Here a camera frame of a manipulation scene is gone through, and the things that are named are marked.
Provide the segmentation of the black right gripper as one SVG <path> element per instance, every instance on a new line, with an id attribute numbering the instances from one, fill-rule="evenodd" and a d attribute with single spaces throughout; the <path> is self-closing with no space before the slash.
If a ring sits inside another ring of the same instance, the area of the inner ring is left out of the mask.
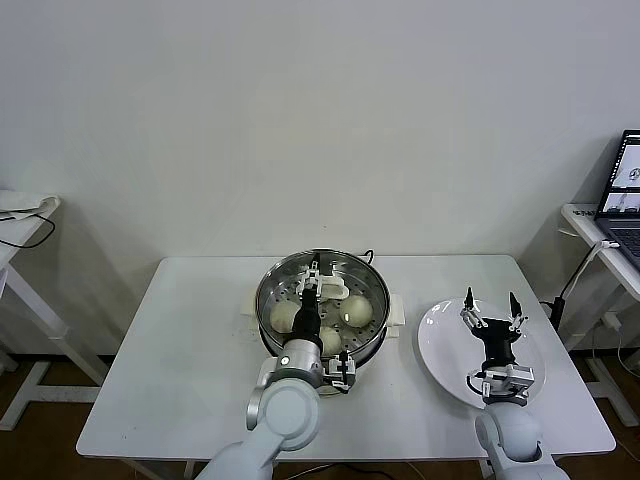
<path id="1" fill-rule="evenodd" d="M 467 288 L 460 316 L 472 335 L 483 342 L 485 361 L 482 369 L 506 367 L 516 363 L 512 344 L 521 337 L 522 326 L 529 317 L 516 295 L 509 293 L 509 316 L 507 321 L 482 318 L 475 307 L 475 299 L 471 287 Z"/>

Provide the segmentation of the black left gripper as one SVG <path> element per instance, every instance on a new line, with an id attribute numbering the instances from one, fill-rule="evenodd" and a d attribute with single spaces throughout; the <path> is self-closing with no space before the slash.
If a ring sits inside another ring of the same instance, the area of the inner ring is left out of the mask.
<path id="1" fill-rule="evenodd" d="M 290 339 L 307 340 L 314 344 L 321 344 L 321 318 L 318 313 L 319 288 L 334 285 L 335 277 L 331 261 L 323 251 L 316 251 L 308 265 L 305 277 L 297 287 L 297 294 L 301 300 L 300 309 L 294 316 Z"/>

